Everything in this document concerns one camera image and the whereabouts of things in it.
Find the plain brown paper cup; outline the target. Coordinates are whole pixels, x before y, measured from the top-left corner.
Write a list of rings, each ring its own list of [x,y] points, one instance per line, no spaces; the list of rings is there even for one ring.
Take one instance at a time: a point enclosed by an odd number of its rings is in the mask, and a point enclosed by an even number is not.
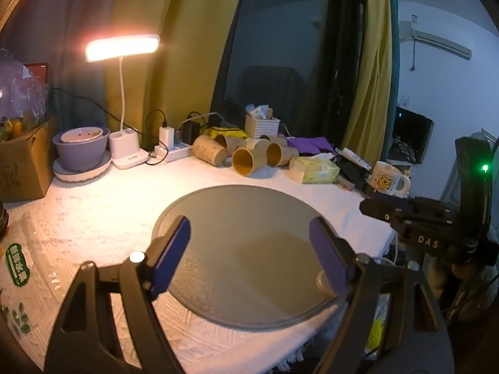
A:
[[[241,176],[249,176],[267,163],[266,152],[248,148],[238,148],[232,155],[233,169]]]

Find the printed paper cup front right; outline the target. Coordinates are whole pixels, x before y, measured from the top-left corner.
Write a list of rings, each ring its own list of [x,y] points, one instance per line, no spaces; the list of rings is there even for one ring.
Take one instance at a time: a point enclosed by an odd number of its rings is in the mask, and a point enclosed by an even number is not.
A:
[[[288,165],[293,158],[298,156],[298,150],[295,148],[278,143],[270,143],[266,150],[267,164],[270,167]]]

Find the printed paper cup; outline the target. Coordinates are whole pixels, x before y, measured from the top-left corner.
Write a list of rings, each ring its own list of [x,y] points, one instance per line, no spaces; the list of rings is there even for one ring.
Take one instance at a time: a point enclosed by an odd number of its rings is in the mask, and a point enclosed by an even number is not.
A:
[[[298,156],[298,150],[295,148],[278,143],[270,143],[266,150],[267,164],[270,167],[288,165],[293,158]]]
[[[196,158],[215,167],[223,166],[228,158],[227,150],[215,139],[205,135],[195,139],[193,150]]]
[[[246,145],[246,142],[243,138],[223,134],[218,134],[215,137],[215,141],[227,151],[228,157],[231,157],[235,150],[244,148]]]
[[[261,135],[261,139],[265,139],[271,143],[279,144],[281,146],[287,146],[288,141],[286,138],[279,137],[279,136],[268,136],[268,135]]]

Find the printed paper cup back right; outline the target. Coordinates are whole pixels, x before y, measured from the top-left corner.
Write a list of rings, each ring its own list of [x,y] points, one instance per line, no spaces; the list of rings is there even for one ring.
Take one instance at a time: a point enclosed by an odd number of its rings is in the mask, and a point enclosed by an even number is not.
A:
[[[265,139],[271,143],[279,144],[281,146],[287,146],[288,141],[286,138],[279,137],[279,136],[268,136],[268,135],[261,135],[261,139]]]

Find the white inside paper cup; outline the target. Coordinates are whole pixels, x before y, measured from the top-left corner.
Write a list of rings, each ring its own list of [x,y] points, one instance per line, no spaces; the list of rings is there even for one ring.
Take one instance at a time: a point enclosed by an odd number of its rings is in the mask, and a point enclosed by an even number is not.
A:
[[[261,150],[266,152],[271,142],[265,138],[246,138],[245,147],[250,150]]]

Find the printed paper cup left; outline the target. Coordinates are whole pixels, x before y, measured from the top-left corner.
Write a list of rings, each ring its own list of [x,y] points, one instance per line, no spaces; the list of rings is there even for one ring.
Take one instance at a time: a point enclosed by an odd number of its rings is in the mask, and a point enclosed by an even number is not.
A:
[[[196,158],[215,167],[223,166],[228,158],[227,150],[215,139],[205,135],[195,139],[193,150]]]

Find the white cartoon mug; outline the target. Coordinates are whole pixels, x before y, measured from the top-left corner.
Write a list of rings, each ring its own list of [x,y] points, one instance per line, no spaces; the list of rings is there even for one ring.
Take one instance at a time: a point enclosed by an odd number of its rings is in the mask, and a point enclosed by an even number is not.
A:
[[[411,181],[397,167],[384,161],[377,161],[371,175],[366,179],[374,190],[398,198],[405,197],[410,191]]]

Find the white tube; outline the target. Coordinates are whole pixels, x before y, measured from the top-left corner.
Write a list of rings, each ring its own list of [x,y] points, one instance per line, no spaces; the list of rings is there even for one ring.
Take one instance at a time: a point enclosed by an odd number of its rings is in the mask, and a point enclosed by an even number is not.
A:
[[[339,154],[339,156],[342,156],[343,158],[353,162],[357,166],[362,167],[368,171],[371,170],[371,166],[353,150],[344,148],[343,150],[337,150],[337,153]]]

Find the black monitor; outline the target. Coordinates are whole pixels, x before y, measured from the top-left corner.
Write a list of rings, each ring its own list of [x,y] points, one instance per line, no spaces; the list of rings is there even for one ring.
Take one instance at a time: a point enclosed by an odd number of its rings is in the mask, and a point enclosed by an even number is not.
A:
[[[430,141],[434,122],[421,114],[397,107],[392,130],[392,145],[388,151],[390,161],[403,161],[420,165]]]

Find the yellow curtain right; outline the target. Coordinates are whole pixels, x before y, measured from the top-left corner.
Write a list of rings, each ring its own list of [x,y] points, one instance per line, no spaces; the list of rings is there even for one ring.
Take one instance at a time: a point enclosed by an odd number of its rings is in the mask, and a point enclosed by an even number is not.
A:
[[[342,145],[367,163],[381,156],[392,81],[390,0],[366,0],[366,24],[358,83]]]

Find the yellow curtain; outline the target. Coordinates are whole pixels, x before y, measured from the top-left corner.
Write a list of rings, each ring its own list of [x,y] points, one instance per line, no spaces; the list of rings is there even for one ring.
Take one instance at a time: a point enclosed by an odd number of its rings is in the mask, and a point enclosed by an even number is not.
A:
[[[189,112],[208,112],[239,0],[115,0],[111,34],[157,34],[156,53],[124,59],[125,122],[149,148],[166,120],[178,126]],[[105,64],[105,102],[119,115],[119,63]]]
[[[367,163],[381,156],[392,81],[390,0],[366,0],[366,24],[358,83],[342,145]]]

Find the yellow tissue pack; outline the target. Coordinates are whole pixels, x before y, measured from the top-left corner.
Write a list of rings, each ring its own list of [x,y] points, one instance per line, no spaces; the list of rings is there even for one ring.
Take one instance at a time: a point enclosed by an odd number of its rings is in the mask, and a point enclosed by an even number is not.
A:
[[[340,168],[332,161],[331,153],[292,158],[288,170],[295,181],[303,184],[334,183]]]

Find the purple cloth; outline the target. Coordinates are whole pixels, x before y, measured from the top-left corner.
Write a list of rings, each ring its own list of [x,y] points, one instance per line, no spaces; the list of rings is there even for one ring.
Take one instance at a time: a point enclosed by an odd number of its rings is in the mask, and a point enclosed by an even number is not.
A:
[[[301,156],[315,156],[321,153],[335,154],[332,144],[324,137],[319,138],[288,138],[289,147],[293,147]]]

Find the round grey placemat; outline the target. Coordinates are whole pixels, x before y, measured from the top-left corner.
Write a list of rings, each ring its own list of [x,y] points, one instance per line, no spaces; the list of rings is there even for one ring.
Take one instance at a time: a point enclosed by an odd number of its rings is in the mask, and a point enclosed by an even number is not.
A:
[[[322,266],[309,226],[319,212],[266,187],[228,185],[189,193],[159,216],[153,237],[180,216],[191,237],[169,292],[219,325],[274,330],[302,323],[332,305],[316,285]]]

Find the white plastic basket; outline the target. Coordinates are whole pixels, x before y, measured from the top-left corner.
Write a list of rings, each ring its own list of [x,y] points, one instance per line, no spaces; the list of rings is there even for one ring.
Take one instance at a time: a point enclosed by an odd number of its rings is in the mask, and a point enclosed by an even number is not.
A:
[[[280,126],[280,120],[277,118],[272,119],[258,119],[245,116],[245,133],[250,138],[260,138],[262,135],[277,136]]]

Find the white air conditioner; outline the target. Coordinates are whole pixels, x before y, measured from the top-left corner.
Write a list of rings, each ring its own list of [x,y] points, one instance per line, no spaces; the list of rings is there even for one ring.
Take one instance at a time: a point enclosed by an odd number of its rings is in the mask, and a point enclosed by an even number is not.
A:
[[[455,27],[443,27],[439,24],[415,24],[401,20],[398,24],[401,41],[415,41],[447,51],[465,60],[473,55],[473,39]]]

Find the cardboard box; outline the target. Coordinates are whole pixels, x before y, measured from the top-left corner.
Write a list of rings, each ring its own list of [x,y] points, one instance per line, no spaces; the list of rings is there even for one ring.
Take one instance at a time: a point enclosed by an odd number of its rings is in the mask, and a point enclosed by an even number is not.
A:
[[[19,138],[1,143],[0,198],[3,203],[42,199],[54,177],[56,159],[52,138],[58,132],[57,117]]]

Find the white desk lamp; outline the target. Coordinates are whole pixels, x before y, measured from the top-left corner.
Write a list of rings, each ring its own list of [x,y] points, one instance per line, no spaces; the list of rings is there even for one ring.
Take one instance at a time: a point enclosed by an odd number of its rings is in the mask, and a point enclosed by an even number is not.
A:
[[[127,170],[144,164],[149,159],[148,152],[139,146],[139,133],[131,127],[124,127],[126,113],[124,58],[152,54],[157,51],[160,40],[157,34],[116,36],[90,41],[85,47],[87,63],[103,62],[114,58],[119,60],[121,117],[119,130],[110,133],[108,138],[112,163],[119,170]]]

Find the yellow snack bag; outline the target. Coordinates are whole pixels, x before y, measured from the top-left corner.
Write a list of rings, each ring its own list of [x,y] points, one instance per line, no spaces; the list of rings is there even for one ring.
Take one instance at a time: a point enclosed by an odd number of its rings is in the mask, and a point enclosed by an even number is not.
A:
[[[237,127],[209,127],[207,128],[203,134],[205,136],[209,136],[210,138],[216,138],[218,135],[235,137],[235,138],[248,138],[248,134]]]

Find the white power strip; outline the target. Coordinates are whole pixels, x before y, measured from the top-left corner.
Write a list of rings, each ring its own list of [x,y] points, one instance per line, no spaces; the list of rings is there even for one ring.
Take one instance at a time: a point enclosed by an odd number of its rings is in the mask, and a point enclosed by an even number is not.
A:
[[[154,149],[154,156],[157,160],[168,163],[178,161],[194,155],[194,151],[188,144],[176,144],[172,149],[166,150],[162,145],[158,144]]]

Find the small bowl inside purple bowl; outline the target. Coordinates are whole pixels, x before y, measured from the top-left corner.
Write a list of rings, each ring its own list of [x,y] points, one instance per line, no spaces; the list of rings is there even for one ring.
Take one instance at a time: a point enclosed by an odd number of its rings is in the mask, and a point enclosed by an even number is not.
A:
[[[103,135],[101,127],[79,127],[63,132],[60,139],[65,144],[88,142]]]

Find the black power adapter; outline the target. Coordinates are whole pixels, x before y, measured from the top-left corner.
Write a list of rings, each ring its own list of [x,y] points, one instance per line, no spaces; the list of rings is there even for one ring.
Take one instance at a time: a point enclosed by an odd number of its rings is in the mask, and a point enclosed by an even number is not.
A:
[[[185,144],[193,145],[200,136],[201,124],[196,121],[187,121],[182,126],[182,141]]]

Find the white charger plug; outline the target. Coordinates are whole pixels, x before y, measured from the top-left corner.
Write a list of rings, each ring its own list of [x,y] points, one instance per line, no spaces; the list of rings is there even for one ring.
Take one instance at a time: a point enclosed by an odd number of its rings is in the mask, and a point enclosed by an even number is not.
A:
[[[159,127],[159,144],[165,150],[174,149],[175,129],[169,126]]]

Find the clear plastic bag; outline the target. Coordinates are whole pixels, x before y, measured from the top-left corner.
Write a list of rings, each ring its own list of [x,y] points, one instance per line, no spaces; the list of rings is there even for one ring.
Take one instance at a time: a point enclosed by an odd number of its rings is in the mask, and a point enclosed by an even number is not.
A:
[[[46,119],[46,84],[1,49],[1,142],[19,138]]]

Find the yellow curtain left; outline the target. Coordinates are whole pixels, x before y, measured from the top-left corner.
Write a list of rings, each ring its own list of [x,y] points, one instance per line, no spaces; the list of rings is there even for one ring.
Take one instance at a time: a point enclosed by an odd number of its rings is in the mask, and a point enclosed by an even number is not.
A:
[[[239,0],[115,0],[111,34],[157,34],[156,53],[124,59],[125,122],[149,148],[166,120],[178,126],[189,112],[208,112]],[[105,64],[105,102],[119,115],[119,63]]]

